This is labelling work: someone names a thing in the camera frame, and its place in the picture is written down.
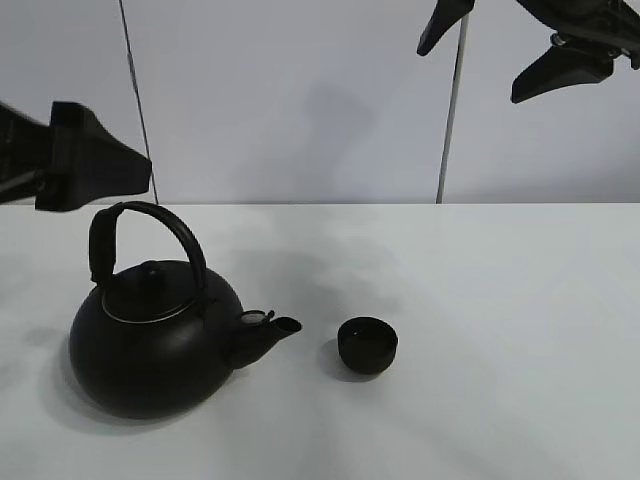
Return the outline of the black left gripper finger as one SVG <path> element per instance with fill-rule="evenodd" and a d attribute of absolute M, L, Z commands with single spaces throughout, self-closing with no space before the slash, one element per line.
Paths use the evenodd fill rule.
<path fill-rule="evenodd" d="M 49 164 L 36 209 L 69 212 L 95 200 L 149 191 L 151 161 L 110 134 L 86 106 L 55 101 L 49 133 Z"/>

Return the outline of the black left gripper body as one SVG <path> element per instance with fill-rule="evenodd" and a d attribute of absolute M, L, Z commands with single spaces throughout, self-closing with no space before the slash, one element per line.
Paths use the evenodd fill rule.
<path fill-rule="evenodd" d="M 35 197 L 51 163 L 49 126 L 1 103 L 1 203 Z"/>

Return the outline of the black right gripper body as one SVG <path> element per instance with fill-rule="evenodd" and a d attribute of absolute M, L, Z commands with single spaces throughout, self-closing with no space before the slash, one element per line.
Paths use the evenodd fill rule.
<path fill-rule="evenodd" d="M 624 55 L 639 69 L 639 13 L 626 1 L 521 0 L 553 33 L 551 45 L 593 57 Z"/>

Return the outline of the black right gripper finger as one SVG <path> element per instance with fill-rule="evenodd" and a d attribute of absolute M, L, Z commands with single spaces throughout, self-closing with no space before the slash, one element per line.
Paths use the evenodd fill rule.
<path fill-rule="evenodd" d="M 567 43 L 551 46 L 513 81 L 511 102 L 518 104 L 565 87 L 598 84 L 614 71 L 607 49 L 580 48 Z"/>
<path fill-rule="evenodd" d="M 438 0 L 420 35 L 416 53 L 428 55 L 443 35 L 474 8 L 474 0 Z"/>

